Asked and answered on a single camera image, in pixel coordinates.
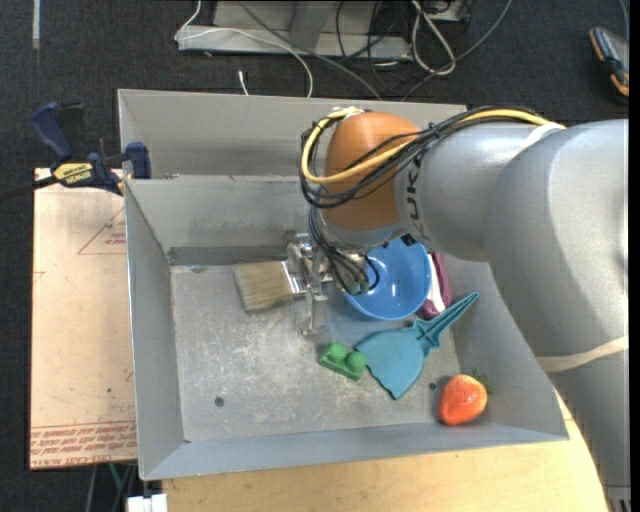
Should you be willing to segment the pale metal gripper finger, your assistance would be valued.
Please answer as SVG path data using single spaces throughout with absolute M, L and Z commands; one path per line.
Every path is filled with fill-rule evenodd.
M 307 297 L 304 306 L 304 315 L 301 331 L 304 335 L 312 335 L 319 332 L 325 325 L 327 309 L 326 297 Z

